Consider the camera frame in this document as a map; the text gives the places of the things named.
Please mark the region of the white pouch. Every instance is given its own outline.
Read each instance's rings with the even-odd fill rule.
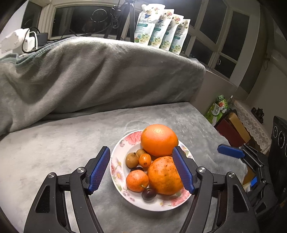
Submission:
[[[175,31],[177,29],[177,26],[182,22],[183,20],[182,15],[173,15],[173,18],[169,24],[169,26],[167,27],[167,30],[162,38],[162,43],[160,45],[160,48],[163,50],[169,50],[171,42],[173,40],[173,36],[175,34]]]
[[[173,18],[173,13],[174,13],[174,9],[164,10],[163,14],[160,16],[160,18],[158,19],[158,22],[156,23],[154,27],[154,31],[152,32],[148,45],[151,45],[156,48],[160,47],[162,38],[167,30],[167,27],[169,26]]]
[[[142,45],[148,45],[150,36],[154,30],[158,19],[163,13],[165,5],[162,4],[143,4],[143,11],[139,14],[137,20],[137,27],[135,29],[135,43],[140,43]]]
[[[178,55],[180,54],[182,45],[188,33],[189,22],[190,20],[183,19],[182,23],[178,25],[169,51]]]

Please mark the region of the dark window pane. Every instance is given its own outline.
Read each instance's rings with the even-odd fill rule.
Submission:
[[[103,6],[75,6],[57,8],[53,23],[52,36],[71,35],[71,31],[76,34],[83,33],[99,33],[105,34],[106,28],[111,21],[110,7]],[[110,35],[117,35],[117,29],[112,29]]]
[[[183,43],[183,45],[182,45],[182,49],[181,49],[181,51],[182,51],[183,53],[185,53],[185,50],[186,50],[186,48],[187,48],[187,46],[188,46],[188,43],[189,43],[190,38],[191,38],[191,36],[190,36],[189,34],[187,34],[187,36],[186,36],[186,38],[185,38],[185,41],[184,41],[184,43]]]
[[[208,64],[211,55],[212,51],[208,47],[198,40],[195,40],[189,58],[196,58],[197,60]]]
[[[226,5],[222,0],[211,0],[208,2],[200,30],[214,43],[218,39],[225,12]]]
[[[165,9],[174,9],[177,15],[183,15],[185,19],[190,19],[190,25],[194,27],[202,0],[175,1],[175,0],[157,0],[148,1],[150,3],[161,3]]]
[[[39,18],[41,14],[42,7],[39,5],[33,3],[33,2],[28,2],[23,20],[22,20],[22,25],[21,28],[30,28],[30,27],[38,27],[39,23]]]
[[[235,63],[226,59],[223,56],[219,56],[219,60],[215,66],[215,70],[217,70],[218,72],[220,72],[227,78],[230,78],[234,68],[235,68]]]
[[[135,28],[137,27],[138,18],[139,18],[139,12],[135,12]],[[127,30],[127,37],[130,37],[130,28]]]
[[[225,44],[222,49],[222,53],[238,60],[243,47],[247,28],[249,23],[249,16],[233,12],[231,25]]]

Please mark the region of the black speaker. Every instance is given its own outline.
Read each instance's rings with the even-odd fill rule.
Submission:
[[[287,121],[278,116],[273,118],[272,143],[268,164],[274,192],[278,199],[287,187]]]

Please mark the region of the orange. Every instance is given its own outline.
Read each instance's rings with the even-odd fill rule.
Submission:
[[[130,172],[126,178],[127,187],[134,192],[142,192],[148,187],[148,176],[142,170]]]
[[[180,176],[170,156],[157,158],[148,168],[150,186],[157,193],[173,195],[183,188]]]
[[[170,156],[179,141],[175,132],[165,125],[150,125],[141,134],[141,146],[150,155]]]
[[[149,154],[142,154],[139,157],[139,164],[143,167],[143,168],[148,168],[152,163],[152,158],[150,157]]]

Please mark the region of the white plate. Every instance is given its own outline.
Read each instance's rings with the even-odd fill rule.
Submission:
[[[141,193],[132,192],[127,188],[126,177],[130,169],[125,164],[125,157],[128,153],[136,152],[141,148],[141,133],[142,130],[131,132],[124,136],[114,147],[111,161],[110,161],[110,174],[118,192],[129,203],[150,211],[166,211],[174,209],[191,196],[191,194],[184,188],[174,195],[160,195],[158,194],[152,201],[146,202],[141,197]],[[193,158],[190,151],[186,146],[179,141],[179,146],[186,153],[188,158]]]

